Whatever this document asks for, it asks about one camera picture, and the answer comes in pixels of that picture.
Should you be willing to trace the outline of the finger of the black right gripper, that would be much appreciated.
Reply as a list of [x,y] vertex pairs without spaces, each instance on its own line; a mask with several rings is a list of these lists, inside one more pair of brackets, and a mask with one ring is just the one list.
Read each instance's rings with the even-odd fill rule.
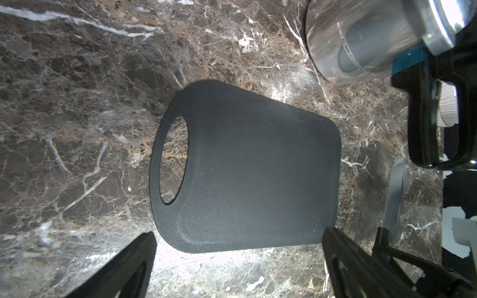
[[[431,263],[425,259],[397,250],[390,246],[391,232],[377,229],[373,256],[385,264],[397,277],[424,298],[475,298],[477,286],[456,271]],[[398,264],[398,260],[422,270],[421,277],[413,282]]]

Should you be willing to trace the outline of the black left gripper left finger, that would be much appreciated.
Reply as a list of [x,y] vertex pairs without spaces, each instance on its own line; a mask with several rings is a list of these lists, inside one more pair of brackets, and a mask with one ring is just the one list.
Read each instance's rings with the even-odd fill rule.
[[67,295],[69,298],[144,298],[154,265],[157,242],[142,233],[96,274]]

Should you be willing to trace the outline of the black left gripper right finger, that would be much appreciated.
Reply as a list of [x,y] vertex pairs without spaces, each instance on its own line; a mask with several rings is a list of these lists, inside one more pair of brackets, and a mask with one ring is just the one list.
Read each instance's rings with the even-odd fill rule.
[[326,265],[337,298],[418,298],[420,295],[391,274],[344,232],[325,229]]

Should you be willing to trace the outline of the knife with black handle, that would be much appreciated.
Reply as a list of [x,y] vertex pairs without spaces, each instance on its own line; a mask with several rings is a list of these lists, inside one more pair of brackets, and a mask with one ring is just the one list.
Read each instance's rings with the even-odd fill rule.
[[392,243],[398,235],[405,174],[406,159],[405,157],[401,157],[396,160],[391,169],[388,190],[386,193],[383,231],[387,231],[388,241],[390,243]]

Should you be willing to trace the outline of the dark grey cutting board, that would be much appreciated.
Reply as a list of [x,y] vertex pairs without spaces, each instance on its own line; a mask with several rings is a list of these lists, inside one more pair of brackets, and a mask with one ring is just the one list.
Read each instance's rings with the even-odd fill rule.
[[[189,130],[184,180],[161,199],[170,126]],[[214,80],[190,84],[166,111],[150,164],[160,235],[185,253],[320,243],[337,221],[342,142],[330,119]]]

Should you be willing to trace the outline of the pink striped ceramic bowl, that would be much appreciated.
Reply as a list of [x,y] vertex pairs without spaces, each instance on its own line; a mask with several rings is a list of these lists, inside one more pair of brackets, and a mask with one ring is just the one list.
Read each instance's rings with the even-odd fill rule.
[[437,126],[452,127],[458,124],[457,89],[453,84],[441,81],[438,101]]

